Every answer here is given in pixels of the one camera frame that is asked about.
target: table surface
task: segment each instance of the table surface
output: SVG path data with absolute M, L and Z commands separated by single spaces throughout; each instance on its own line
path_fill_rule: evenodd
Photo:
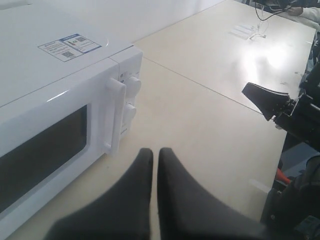
M 156 173 L 158 152 L 162 147 L 173 148 L 186 169 L 218 199 L 252 219 L 260 219 L 268 188 L 273 183 L 286 132 L 276 129 L 272 122 L 265 121 L 260 113 L 245 106 L 245 103 L 237 103 L 241 101 L 241 95 L 236 91 L 239 89 L 241 92 L 243 82 L 237 82 L 238 78 L 235 78 L 233 85 L 236 87 L 230 85 L 230 77 L 235 74 L 226 64 L 227 57 L 223 57 L 221 49 L 216 49 L 209 41 L 216 39 L 216 42 L 212 41 L 222 43 L 222 40 L 219 37 L 204 36 L 205 29 L 210 29 L 207 25 L 211 25 L 212 29 L 217 28 L 216 31 L 219 30 L 217 23 L 210 21 L 210 15 L 216 15 L 221 11 L 220 8 L 226 6 L 236 6 L 239 12 L 243 12 L 243 17 L 247 18 L 247 6 L 243 8 L 238 3 L 226 1 L 184 20 L 186 23 L 179 22 L 161 31 L 161 34 L 156 33 L 138 42 L 150 60 L 143 59 L 140 76 L 142 88 L 136 102 L 138 112 L 130 133 L 120 143 L 119 153 L 114 157 L 102 156 L 8 240 L 42 240 L 56 220 L 86 206 L 108 190 L 128 169 L 142 147 L 151 148 L 155 160 L 150 205 L 152 239 L 160 239 Z M 292 24 L 288 20 L 284 23 L 288 26 Z M 279 26 L 278 34 L 282 35 Z M 294 26 L 300 35 L 305 32 L 311 35 L 313 32 L 296 23 Z M 198 34 L 191 38 L 196 39 L 194 44 L 189 45 L 191 41 L 187 36 L 195 34 L 197 30 Z M 214 36 L 213 31 L 207 34 Z M 286 40 L 290 38 L 285 34 L 282 36 L 283 40 L 279 41 L 285 45 Z M 239 39 L 235 38 L 234 41 L 239 42 L 240 49 L 245 49 Z M 300 53 L 305 62 L 298 58 L 300 64 L 292 62 L 296 69 L 288 66 L 287 71 L 279 69 L 278 72 L 271 72 L 270 76 L 276 76 L 278 73 L 288 79 L 291 68 L 292 71 L 303 71 L 302 66 L 305 66 L 307 61 L 304 57 L 308 55 L 310 45 L 301 40 L 301 45 L 296 46 L 304 49 L 297 48 L 295 54 Z M 223 52 L 228 55 L 229 50 L 226 48 Z M 170 51 L 172 59 L 165 60 L 170 56 Z M 206 58 L 199 57 L 196 62 L 193 58 L 187 58 L 190 55 Z M 216 72 L 209 68 L 210 61 L 213 61 L 211 64 L 215 66 Z M 219 84 L 214 84 L 214 81 L 209 79 L 219 79 L 224 73 L 227 73 L 229 78 L 225 77 L 224 81 L 217 82 L 225 88 L 212 90 L 212 87 Z M 193 79 L 197 76 L 207 77 L 202 84 Z M 227 97 L 219 92 L 221 89 L 225 90 L 223 93 Z
M 259 22 L 253 7 L 226 0 L 136 45 L 145 58 L 258 110 L 241 93 L 246 83 L 297 97 L 315 35 L 313 28 L 279 16 L 261 25 L 266 38 L 244 40 L 230 33 L 236 25 Z

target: qr code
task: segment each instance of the qr code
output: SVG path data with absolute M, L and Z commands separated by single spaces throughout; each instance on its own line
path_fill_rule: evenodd
M 64 53 L 62 53 L 63 56 L 65 56 L 66 58 L 73 58 L 75 55 L 69 51 L 66 51 Z
M 82 43 L 83 41 L 86 41 L 87 39 L 84 38 L 83 36 L 80 36 L 78 38 L 76 38 L 80 43 Z

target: white microwave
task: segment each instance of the white microwave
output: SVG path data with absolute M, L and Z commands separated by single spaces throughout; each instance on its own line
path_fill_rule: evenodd
M 103 154 L 136 114 L 142 52 L 41 0 L 0 3 L 0 240 Z

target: white sleeve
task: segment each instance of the white sleeve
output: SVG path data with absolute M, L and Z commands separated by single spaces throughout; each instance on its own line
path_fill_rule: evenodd
M 320 24 L 320 8 L 317 8 L 317 7 L 304 8 L 303 13 L 299 17 L 303 17 L 305 19 L 314 21 L 317 24 Z

